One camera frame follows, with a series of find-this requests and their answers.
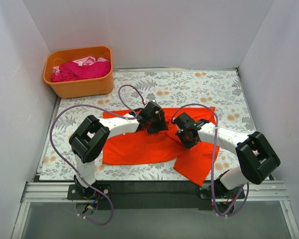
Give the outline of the aluminium frame rail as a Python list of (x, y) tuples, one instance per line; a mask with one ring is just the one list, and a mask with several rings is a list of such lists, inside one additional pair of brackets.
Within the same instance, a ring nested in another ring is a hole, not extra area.
[[(22, 202), (83, 202), (85, 198), (77, 193), (70, 182), (26, 183), (21, 196)], [(249, 189), (249, 201), (288, 201), (290, 199), (282, 181), (266, 180), (260, 185), (244, 186)]]

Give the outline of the magenta t shirt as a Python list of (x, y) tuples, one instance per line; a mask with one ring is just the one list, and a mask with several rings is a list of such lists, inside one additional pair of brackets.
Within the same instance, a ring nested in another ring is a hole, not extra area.
[(58, 73), (53, 73), (51, 76), (51, 81), (54, 83), (102, 78), (110, 72), (111, 63), (104, 61), (79, 66), (78, 63), (67, 62), (60, 65), (58, 70)]

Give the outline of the light pink t shirt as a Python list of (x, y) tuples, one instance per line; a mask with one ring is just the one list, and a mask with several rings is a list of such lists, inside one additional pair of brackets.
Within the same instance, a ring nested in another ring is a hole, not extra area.
[[(96, 59), (92, 56), (89, 56), (89, 57), (74, 60), (73, 62), (79, 66), (83, 66), (83, 65), (93, 65), (95, 62), (107, 62), (107, 61), (108, 61), (107, 59), (102, 57)], [(53, 67), (53, 73), (56, 75), (60, 73), (59, 66)]]

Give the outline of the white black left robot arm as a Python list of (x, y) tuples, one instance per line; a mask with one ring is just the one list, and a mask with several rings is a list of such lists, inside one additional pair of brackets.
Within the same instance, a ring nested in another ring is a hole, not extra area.
[(98, 119), (87, 116), (69, 139), (75, 155), (77, 173), (74, 182), (80, 195), (91, 199), (96, 193), (94, 174), (95, 159), (101, 154), (109, 138), (126, 133), (146, 130), (148, 134), (168, 130), (164, 110), (155, 102), (123, 116)]

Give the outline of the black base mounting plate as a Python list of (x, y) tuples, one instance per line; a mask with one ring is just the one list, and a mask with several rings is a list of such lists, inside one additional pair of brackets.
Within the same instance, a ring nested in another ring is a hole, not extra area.
[(111, 199), (114, 209), (199, 209), (212, 211), (190, 181), (98, 181), (95, 188)]

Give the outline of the orange t shirt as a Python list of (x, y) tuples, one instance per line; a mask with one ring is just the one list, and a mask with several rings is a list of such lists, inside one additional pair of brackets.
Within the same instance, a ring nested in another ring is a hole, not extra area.
[(164, 108), (168, 129), (114, 136), (103, 148), (102, 163), (129, 167), (141, 180), (189, 180), (201, 185), (211, 170), (213, 145), (200, 142), (186, 150), (171, 123), (175, 108)]

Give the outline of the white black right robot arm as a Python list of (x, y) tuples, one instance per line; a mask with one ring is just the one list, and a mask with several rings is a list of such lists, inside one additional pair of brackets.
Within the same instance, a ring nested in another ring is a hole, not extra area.
[(176, 135), (186, 149), (199, 142), (212, 143), (235, 154), (239, 166), (230, 169), (214, 180), (217, 198), (229, 197), (234, 189), (247, 184), (261, 184), (277, 169), (281, 161), (266, 137), (261, 132), (238, 133), (206, 120), (195, 121), (187, 113), (182, 113), (172, 122), (176, 125)]

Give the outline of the floral patterned table mat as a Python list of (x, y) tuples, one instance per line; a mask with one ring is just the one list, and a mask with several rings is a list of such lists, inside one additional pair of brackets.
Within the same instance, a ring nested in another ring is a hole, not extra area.
[(38, 168), (44, 181), (71, 181), (76, 164), (69, 137), (89, 115), (100, 118), (103, 110), (138, 108), (142, 101), (162, 107), (186, 104), (215, 107), (219, 125), (232, 131), (252, 133), (256, 127), (236, 70), (226, 71), (115, 71), (114, 89), (108, 95), (61, 99), (55, 113), (60, 118), (48, 138)]

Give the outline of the orange plastic bin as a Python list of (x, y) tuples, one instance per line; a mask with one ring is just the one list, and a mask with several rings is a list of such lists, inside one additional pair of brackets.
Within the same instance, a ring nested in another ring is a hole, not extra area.
[[(102, 57), (109, 60), (111, 63), (109, 73), (101, 78), (52, 82), (53, 67), (88, 56), (96, 59)], [(63, 99), (109, 94), (114, 88), (113, 69), (112, 51), (108, 46), (64, 49), (55, 51), (47, 57), (43, 71), (43, 80)]]

